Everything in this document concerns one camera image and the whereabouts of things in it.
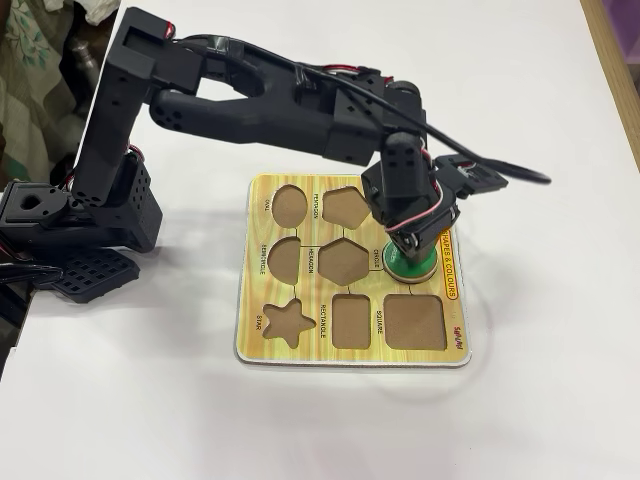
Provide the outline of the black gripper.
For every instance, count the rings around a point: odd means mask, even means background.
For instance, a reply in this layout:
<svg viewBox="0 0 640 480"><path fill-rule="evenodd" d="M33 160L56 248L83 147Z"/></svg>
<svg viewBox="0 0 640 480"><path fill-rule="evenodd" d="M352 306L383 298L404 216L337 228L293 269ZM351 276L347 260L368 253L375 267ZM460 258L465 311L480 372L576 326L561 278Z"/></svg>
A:
<svg viewBox="0 0 640 480"><path fill-rule="evenodd" d="M388 136L380 161L364 171L361 180L372 216L389 236L386 260L408 259L412 251L413 264L426 261L441 232L459 216L455 194L436 179L417 135Z"/></svg>

